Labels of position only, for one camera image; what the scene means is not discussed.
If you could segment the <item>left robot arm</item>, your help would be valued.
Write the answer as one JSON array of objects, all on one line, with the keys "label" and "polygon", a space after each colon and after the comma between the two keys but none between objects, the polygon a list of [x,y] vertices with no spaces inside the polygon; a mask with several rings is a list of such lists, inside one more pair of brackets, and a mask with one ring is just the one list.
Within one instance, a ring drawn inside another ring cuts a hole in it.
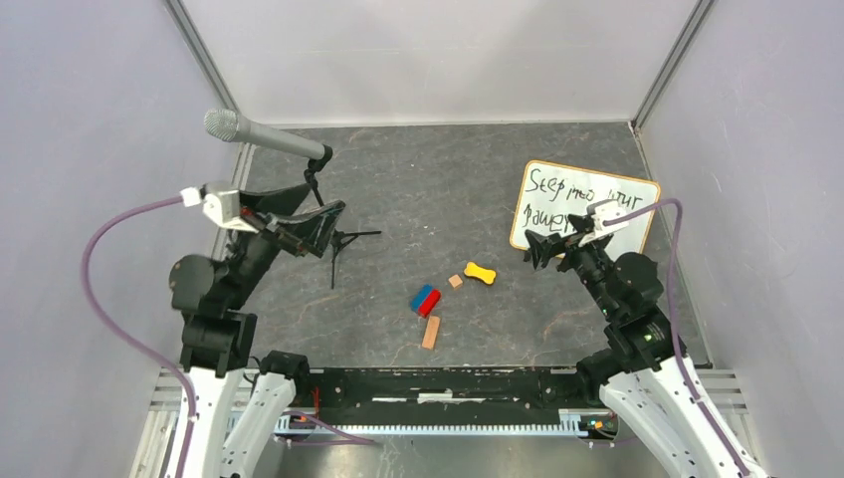
[{"label": "left robot arm", "polygon": [[346,204],[336,200],[302,212],[306,184],[250,193],[224,183],[180,192],[184,206],[200,206],[234,233],[227,255],[187,255],[168,278],[171,307],[181,314],[183,383],[168,477],[249,477],[290,405],[305,403],[313,380],[306,357],[272,351],[260,361],[245,411],[231,425],[232,403],[251,357],[258,318],[242,308],[282,252],[322,257]]}]

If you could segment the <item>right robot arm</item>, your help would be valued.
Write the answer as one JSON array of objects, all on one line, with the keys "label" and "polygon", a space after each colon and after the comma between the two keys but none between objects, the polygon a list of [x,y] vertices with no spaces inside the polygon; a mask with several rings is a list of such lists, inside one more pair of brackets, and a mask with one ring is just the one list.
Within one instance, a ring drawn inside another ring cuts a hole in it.
[{"label": "right robot arm", "polygon": [[764,477],[730,431],[671,321],[658,306],[657,264],[638,252],[611,258],[596,217],[575,216],[573,233],[526,231],[525,258],[537,270],[551,259],[572,271],[606,320],[608,347],[576,365],[577,398],[605,405],[672,477]]}]

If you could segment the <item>white whiteboard wooden frame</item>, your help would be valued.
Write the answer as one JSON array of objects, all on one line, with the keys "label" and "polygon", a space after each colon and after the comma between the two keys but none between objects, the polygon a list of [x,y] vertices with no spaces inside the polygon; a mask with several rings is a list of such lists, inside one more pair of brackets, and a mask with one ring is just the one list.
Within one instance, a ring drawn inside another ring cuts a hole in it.
[{"label": "white whiteboard wooden frame", "polygon": [[585,214],[595,202],[615,200],[629,214],[657,202],[660,195],[659,184],[650,180],[531,160],[525,166],[509,243],[525,250],[527,230],[571,234],[568,216]]}]

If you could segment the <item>yellow bone-shaped eraser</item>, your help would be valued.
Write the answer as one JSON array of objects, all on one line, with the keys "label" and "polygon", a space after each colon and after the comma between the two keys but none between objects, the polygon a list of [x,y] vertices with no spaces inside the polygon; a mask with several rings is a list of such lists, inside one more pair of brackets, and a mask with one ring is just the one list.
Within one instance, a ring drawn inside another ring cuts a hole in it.
[{"label": "yellow bone-shaped eraser", "polygon": [[497,278],[495,270],[480,266],[473,261],[466,264],[463,274],[467,278],[478,280],[488,286],[492,286]]}]

